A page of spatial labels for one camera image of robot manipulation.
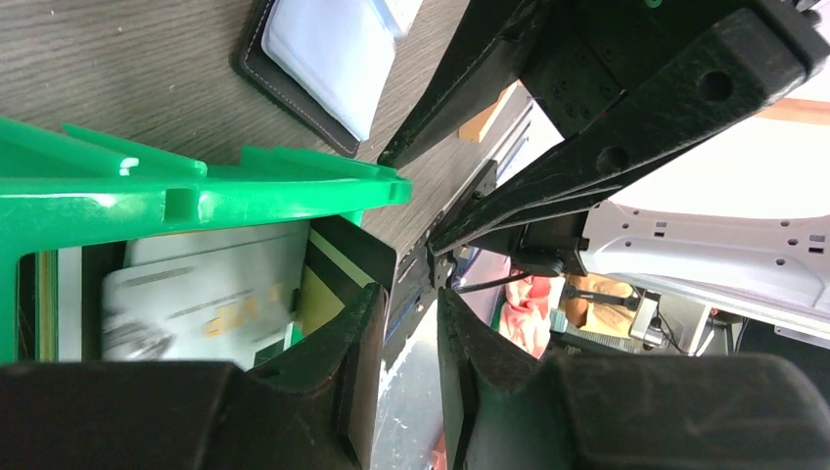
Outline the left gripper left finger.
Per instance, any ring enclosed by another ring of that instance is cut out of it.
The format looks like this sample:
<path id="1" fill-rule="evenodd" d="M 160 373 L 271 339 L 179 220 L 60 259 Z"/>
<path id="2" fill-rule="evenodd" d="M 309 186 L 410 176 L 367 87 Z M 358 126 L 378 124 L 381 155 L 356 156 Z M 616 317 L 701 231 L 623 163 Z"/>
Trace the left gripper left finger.
<path id="1" fill-rule="evenodd" d="M 230 362 L 19 363 L 1 370 L 5 469 L 366 469 L 387 295 L 251 370 Z"/>

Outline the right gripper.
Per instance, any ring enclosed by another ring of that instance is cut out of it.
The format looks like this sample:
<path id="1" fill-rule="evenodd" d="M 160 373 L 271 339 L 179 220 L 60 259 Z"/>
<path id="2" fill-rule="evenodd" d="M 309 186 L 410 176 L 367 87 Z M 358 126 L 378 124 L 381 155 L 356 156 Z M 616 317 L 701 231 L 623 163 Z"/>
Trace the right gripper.
<path id="1" fill-rule="evenodd" d="M 784 1 L 558 1 L 551 11 L 544 0 L 471 1 L 379 155 L 396 169 L 414 162 L 494 104 L 522 69 L 571 137 L 437 230 L 436 255 L 590 209 L 770 107 L 829 58 L 826 39 Z"/>

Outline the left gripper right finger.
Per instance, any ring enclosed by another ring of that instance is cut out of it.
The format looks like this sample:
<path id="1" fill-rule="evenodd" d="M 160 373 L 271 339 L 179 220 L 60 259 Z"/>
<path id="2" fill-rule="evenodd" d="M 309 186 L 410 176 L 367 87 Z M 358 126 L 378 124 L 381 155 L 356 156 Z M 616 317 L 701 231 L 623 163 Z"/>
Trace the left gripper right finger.
<path id="1" fill-rule="evenodd" d="M 438 293 L 453 469 L 825 469 L 829 409 L 769 354 L 534 358 Z"/>

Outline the black credit card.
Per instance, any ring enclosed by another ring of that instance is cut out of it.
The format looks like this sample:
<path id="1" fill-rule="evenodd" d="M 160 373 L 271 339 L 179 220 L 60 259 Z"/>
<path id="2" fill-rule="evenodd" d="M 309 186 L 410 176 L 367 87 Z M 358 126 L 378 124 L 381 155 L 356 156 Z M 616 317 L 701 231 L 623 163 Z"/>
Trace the black credit card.
<path id="1" fill-rule="evenodd" d="M 377 283 L 391 295 L 397 262 L 394 248 L 346 218 L 312 219 L 297 303 L 302 334 L 337 316 L 368 284 Z"/>

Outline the black card holder wallet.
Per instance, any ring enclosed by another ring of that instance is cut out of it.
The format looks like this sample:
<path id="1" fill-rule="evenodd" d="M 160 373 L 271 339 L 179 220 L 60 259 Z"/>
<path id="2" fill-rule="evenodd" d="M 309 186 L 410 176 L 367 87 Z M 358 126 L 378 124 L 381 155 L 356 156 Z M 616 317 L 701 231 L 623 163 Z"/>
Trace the black card holder wallet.
<path id="1" fill-rule="evenodd" d="M 260 91 L 352 158 L 368 140 L 418 1 L 260 1 L 232 64 Z"/>

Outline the green plastic bin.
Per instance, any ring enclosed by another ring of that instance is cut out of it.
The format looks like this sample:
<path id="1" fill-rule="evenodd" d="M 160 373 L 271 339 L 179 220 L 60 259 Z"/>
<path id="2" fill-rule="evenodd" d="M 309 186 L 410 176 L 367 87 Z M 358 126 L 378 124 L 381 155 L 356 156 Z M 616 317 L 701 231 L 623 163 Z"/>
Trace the green plastic bin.
<path id="1" fill-rule="evenodd" d="M 1 360 L 18 358 L 22 257 L 200 229 L 328 215 L 358 221 L 403 205 L 389 167 L 307 149 L 246 146 L 216 165 L 67 124 L 1 121 Z"/>

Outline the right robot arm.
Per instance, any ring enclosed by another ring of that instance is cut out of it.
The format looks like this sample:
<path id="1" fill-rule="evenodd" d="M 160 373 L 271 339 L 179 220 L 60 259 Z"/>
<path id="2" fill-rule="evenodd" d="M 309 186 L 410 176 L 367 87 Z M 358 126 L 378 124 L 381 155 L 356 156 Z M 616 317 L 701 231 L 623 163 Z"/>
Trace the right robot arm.
<path id="1" fill-rule="evenodd" d="M 472 1 L 379 161 L 414 162 L 521 82 L 562 141 L 448 218 L 430 238 L 434 257 L 471 245 L 535 275 L 618 275 L 819 325 L 827 217 L 612 202 L 816 76 L 829 57 L 819 19 L 811 1 Z"/>

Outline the wooden frame rack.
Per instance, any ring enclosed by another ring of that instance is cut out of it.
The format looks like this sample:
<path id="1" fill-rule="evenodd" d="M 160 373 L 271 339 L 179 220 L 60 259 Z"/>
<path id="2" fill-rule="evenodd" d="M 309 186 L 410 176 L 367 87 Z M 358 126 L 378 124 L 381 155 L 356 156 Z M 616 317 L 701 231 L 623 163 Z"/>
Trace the wooden frame rack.
<path id="1" fill-rule="evenodd" d="M 517 90 L 522 91 L 523 88 L 524 85 L 520 80 L 507 86 L 493 104 L 459 127 L 458 137 L 474 143 L 483 142 L 512 95 Z M 825 81 L 824 87 L 807 85 L 807 92 L 797 91 L 794 95 L 782 98 L 770 108 L 759 112 L 757 117 L 828 126 L 829 82 Z"/>

